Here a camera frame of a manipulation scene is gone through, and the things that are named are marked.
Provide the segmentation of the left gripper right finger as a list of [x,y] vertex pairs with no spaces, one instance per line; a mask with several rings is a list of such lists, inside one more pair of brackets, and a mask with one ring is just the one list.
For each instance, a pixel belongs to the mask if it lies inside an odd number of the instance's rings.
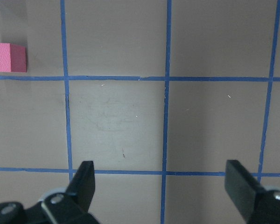
[[227,160],[224,188],[246,224],[280,224],[280,188],[263,186],[238,160]]

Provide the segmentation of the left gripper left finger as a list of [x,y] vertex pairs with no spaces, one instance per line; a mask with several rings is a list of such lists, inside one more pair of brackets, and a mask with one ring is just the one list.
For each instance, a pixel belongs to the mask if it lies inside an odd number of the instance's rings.
[[97,224],[88,212],[94,192],[94,163],[83,161],[64,192],[53,193],[42,201],[42,211],[51,224]]

